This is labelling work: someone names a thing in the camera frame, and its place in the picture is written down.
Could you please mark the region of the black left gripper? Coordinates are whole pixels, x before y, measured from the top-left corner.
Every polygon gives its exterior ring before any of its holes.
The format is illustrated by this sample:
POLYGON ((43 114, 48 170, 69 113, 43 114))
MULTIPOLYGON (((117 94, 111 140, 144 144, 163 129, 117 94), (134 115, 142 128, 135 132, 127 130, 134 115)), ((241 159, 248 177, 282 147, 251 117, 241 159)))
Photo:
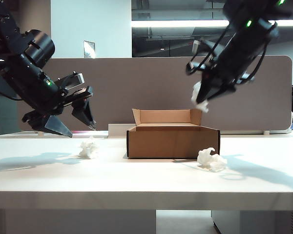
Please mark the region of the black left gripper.
POLYGON ((92 88, 87 86, 69 94, 68 87, 72 80, 73 78, 62 78, 54 82, 50 78, 32 78, 27 82, 23 81, 21 98, 33 110, 24 114, 22 122, 27 122, 37 131, 72 137, 71 131, 57 117, 65 107, 71 105, 72 115, 90 129, 96 130, 96 121, 87 100, 92 96, 92 88))

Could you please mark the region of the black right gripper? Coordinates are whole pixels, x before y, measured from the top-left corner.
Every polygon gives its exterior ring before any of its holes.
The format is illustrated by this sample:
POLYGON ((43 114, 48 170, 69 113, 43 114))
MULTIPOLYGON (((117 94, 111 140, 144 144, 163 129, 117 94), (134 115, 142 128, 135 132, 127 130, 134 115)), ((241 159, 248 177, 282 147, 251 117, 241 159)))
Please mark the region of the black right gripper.
POLYGON ((196 102, 234 93, 237 85, 253 80, 255 70, 251 73, 247 72, 252 62, 252 59, 204 62, 202 64, 202 81, 197 82, 196 102))

